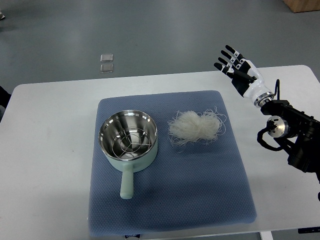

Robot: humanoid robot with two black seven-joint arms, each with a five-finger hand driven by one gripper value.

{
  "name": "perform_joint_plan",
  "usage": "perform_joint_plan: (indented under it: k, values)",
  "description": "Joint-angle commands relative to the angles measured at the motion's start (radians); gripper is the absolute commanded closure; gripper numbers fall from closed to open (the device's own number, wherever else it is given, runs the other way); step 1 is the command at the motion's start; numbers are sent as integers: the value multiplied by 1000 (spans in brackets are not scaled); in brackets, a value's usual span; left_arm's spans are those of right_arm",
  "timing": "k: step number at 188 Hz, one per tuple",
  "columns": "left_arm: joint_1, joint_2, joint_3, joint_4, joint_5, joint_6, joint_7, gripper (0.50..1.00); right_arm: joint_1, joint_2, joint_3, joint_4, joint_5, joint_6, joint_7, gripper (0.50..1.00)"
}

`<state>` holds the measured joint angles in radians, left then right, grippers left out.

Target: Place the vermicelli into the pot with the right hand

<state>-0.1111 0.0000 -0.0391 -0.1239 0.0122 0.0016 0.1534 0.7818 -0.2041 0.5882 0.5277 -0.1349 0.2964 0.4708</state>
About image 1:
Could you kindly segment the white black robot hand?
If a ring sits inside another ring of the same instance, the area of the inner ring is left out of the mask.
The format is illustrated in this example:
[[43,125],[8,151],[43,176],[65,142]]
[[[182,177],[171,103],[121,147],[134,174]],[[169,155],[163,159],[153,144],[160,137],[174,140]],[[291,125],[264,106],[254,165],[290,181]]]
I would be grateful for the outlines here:
[[231,79],[231,84],[253,105],[261,108],[274,99],[274,94],[265,86],[265,79],[256,66],[233,47],[226,45],[214,67]]

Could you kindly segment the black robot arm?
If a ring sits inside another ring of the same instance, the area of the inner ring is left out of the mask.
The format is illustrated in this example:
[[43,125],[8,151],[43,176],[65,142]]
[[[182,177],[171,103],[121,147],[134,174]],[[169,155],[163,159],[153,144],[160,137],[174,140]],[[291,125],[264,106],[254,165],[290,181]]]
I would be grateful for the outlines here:
[[266,127],[257,133],[264,148],[288,154],[290,166],[320,178],[320,122],[290,105],[287,100],[271,100],[260,111],[270,115]]

